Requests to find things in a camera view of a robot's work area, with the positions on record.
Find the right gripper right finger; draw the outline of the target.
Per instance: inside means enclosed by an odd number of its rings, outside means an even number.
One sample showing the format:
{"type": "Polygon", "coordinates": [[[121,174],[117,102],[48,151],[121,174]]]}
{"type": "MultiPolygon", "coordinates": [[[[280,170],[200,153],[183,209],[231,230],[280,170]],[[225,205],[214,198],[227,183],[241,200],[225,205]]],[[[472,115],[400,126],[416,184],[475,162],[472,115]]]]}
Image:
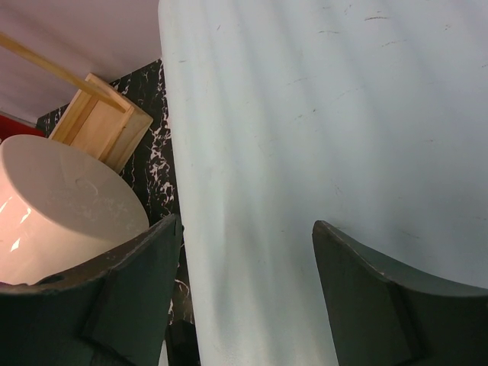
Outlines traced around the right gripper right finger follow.
{"type": "Polygon", "coordinates": [[[485,365],[487,290],[428,274],[326,221],[313,249],[340,365],[485,365]]]}

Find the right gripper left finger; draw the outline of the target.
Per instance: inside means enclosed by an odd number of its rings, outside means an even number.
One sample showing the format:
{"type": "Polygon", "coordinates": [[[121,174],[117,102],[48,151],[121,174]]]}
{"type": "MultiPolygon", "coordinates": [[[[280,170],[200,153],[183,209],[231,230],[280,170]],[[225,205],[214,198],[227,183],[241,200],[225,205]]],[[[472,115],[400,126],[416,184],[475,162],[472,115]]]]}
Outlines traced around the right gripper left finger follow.
{"type": "Polygon", "coordinates": [[[3,284],[1,363],[158,364],[182,231],[173,214],[36,284],[3,284]]]}

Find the light blue ribbed suitcase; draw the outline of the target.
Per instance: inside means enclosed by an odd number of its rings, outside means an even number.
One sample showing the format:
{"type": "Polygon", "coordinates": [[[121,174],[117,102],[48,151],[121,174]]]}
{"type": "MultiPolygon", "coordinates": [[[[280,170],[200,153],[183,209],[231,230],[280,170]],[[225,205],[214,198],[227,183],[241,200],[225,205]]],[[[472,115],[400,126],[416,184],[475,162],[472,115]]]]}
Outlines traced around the light blue ribbed suitcase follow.
{"type": "Polygon", "coordinates": [[[325,220],[487,285],[485,1],[161,1],[204,365],[337,362],[325,220]]]}

